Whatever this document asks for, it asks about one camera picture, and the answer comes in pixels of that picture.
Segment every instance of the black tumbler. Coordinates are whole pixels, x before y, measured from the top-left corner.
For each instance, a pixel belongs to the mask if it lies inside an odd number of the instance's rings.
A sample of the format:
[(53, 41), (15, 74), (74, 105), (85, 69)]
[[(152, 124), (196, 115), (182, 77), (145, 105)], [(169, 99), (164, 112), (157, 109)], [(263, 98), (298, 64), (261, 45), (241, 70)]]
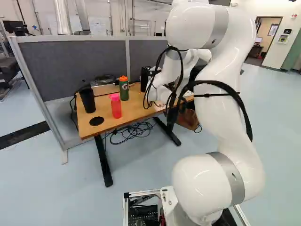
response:
[(147, 86), (147, 83), (149, 81), (149, 70), (150, 70), (151, 67), (143, 67), (141, 68), (141, 83), (140, 83), (140, 91), (142, 93), (145, 93), (146, 91), (146, 86)]
[(84, 104), (87, 113), (93, 113), (96, 111), (94, 93), (91, 87), (84, 88), (79, 91), (81, 100)]

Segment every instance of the computer monitor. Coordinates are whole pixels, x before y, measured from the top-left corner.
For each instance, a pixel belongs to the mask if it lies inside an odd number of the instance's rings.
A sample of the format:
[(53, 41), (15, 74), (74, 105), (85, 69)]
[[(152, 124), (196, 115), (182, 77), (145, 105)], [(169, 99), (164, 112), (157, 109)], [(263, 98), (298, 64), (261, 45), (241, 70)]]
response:
[(28, 33), (27, 26), (20, 20), (3, 20), (3, 25), (8, 33), (15, 33), (16, 36), (25, 36)]
[(257, 37), (256, 39), (255, 39), (255, 43), (261, 43), (262, 42), (262, 38), (261, 37)]

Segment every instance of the light blue floor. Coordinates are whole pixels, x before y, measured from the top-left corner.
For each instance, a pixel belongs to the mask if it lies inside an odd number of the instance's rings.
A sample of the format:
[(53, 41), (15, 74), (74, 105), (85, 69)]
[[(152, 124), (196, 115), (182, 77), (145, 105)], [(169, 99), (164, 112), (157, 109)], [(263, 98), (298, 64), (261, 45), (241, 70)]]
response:
[(45, 121), (25, 81), (0, 102), (0, 137)]
[[(253, 65), (243, 69), (241, 96), (267, 185), (242, 209), (252, 226), (299, 225), (301, 76)], [(194, 134), (178, 126), (174, 131), (180, 147), (158, 127), (147, 138), (107, 145), (114, 179), (110, 188), (104, 186), (93, 141), (71, 149), (66, 165), (60, 165), (51, 131), (0, 150), (0, 225), (122, 225), (124, 192), (170, 185), (179, 159), (217, 148), (216, 139), (205, 131)]]

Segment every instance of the desk leg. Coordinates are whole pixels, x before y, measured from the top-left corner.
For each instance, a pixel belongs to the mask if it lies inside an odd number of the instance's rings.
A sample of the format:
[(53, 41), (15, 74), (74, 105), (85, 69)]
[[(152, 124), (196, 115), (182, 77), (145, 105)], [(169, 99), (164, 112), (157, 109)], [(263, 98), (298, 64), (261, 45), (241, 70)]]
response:
[(167, 126), (158, 117), (154, 117), (154, 120), (165, 131), (166, 135), (169, 136), (175, 145), (180, 146), (182, 144), (177, 136), (172, 131), (169, 131)]
[(96, 147), (98, 150), (100, 164), (103, 170), (103, 179), (106, 187), (110, 187), (113, 185), (113, 179), (111, 175), (111, 170), (108, 164), (107, 156), (105, 154), (105, 149), (103, 146), (103, 140), (100, 135), (94, 137)]

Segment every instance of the robotic arm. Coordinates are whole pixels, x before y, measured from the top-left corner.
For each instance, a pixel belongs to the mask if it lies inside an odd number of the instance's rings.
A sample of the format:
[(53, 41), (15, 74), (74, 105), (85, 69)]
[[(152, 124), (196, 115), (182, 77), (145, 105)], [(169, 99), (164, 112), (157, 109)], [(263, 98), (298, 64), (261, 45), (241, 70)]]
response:
[[(185, 77), (198, 59), (197, 49), (210, 49), (212, 59), (196, 81), (219, 81), (239, 91), (239, 72), (256, 37), (254, 21), (244, 12), (204, 1), (181, 1), (170, 12), (166, 36), (171, 46), (189, 49), (181, 52)], [(166, 102), (167, 91), (161, 86), (176, 80), (180, 66), (172, 51), (166, 55), (162, 73), (153, 81), (157, 89), (150, 89), (156, 93), (153, 100)], [(194, 95), (226, 93), (210, 84), (194, 87)], [(223, 209), (258, 195), (265, 173), (235, 100), (231, 96), (195, 97), (194, 102), (198, 120), (218, 137), (218, 151), (180, 160), (172, 178), (181, 209), (193, 223), (205, 226), (216, 221)]]

